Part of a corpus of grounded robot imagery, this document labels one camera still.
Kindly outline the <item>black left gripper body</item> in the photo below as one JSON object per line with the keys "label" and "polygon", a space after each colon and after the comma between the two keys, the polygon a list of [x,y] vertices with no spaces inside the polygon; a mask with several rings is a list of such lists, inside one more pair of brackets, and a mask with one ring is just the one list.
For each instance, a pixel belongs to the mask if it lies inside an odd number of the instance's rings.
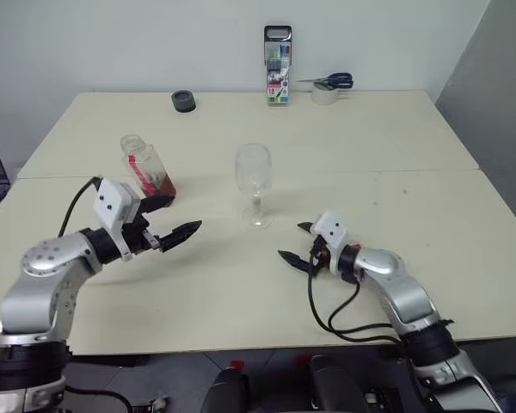
{"label": "black left gripper body", "polygon": [[133,222],[126,224],[126,244],[134,255],[159,248],[159,238],[148,231],[149,225],[143,216],[136,216]]}

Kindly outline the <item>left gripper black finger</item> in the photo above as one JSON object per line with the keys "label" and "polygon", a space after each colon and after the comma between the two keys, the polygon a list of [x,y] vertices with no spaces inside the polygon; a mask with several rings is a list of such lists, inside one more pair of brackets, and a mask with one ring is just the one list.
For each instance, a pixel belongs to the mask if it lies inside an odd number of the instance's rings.
{"label": "left gripper black finger", "polygon": [[164,207],[169,207],[174,201],[173,195],[154,195],[140,200],[138,213],[153,213]]}
{"label": "left gripper black finger", "polygon": [[176,227],[169,235],[158,239],[159,249],[162,252],[172,250],[176,246],[186,242],[201,227],[201,225],[202,221],[196,220]]}

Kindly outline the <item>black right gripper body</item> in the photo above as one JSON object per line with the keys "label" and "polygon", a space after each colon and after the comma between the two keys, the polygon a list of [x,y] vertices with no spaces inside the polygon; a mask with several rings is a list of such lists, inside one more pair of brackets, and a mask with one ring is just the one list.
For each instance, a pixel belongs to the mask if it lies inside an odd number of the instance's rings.
{"label": "black right gripper body", "polygon": [[329,268],[330,252],[325,239],[317,235],[310,249],[309,276],[317,276],[323,268]]}

